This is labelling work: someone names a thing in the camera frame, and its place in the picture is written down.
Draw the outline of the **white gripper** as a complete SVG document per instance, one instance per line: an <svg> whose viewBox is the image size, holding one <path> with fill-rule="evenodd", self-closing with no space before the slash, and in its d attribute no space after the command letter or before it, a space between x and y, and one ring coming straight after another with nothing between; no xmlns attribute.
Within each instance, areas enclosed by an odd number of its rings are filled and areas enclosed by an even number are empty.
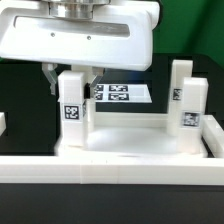
<svg viewBox="0 0 224 224"><path fill-rule="evenodd" d="M88 19L77 19L51 0L0 0L0 57L46 62L42 71L52 95L57 64L93 66L84 87L91 99L104 68L144 71L151 65L160 18L157 1L107 0Z"/></svg>

